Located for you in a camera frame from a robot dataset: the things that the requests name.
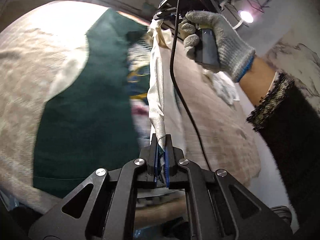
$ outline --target knit work glove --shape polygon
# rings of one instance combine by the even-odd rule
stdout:
[[[223,15],[208,11],[190,11],[180,24],[180,34],[185,38],[185,53],[190,59],[195,59],[195,46],[199,43],[199,37],[195,34],[196,28],[192,23],[205,25],[215,34],[220,66],[204,67],[215,73],[225,71],[233,82],[239,82],[251,67],[254,48],[240,38]]]

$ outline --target ceiling light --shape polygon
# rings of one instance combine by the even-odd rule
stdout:
[[[253,22],[253,17],[251,13],[246,12],[246,11],[239,11],[238,14],[240,15],[241,19],[243,19],[247,23],[252,23]]]

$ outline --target metal screw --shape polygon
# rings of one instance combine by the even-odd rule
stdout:
[[[189,164],[189,160],[188,159],[180,159],[179,160],[179,164],[180,165],[188,165]]]
[[[96,175],[103,176],[107,173],[107,171],[104,168],[100,168],[96,170]]]
[[[227,174],[228,174],[228,172],[225,171],[224,169],[217,170],[217,175],[220,177],[225,177]]]
[[[142,159],[142,158],[138,158],[138,159],[135,159],[135,160],[134,160],[134,164],[135,164],[135,165],[140,166],[140,165],[142,165],[143,163],[144,163],[144,159]]]

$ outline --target blue glove cuff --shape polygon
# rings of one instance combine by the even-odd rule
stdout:
[[[242,70],[238,80],[237,80],[237,83],[243,78],[243,76],[247,73],[247,71],[251,68],[252,66],[252,63],[253,63],[253,60],[254,60],[254,56],[252,56],[250,58],[250,60],[248,61],[247,65],[244,67],[244,69]]]

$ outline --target dark green fabric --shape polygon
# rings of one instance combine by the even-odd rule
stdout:
[[[139,156],[127,93],[127,53],[147,28],[108,9],[87,32],[88,62],[49,100],[34,149],[33,186],[64,197],[94,170]]]

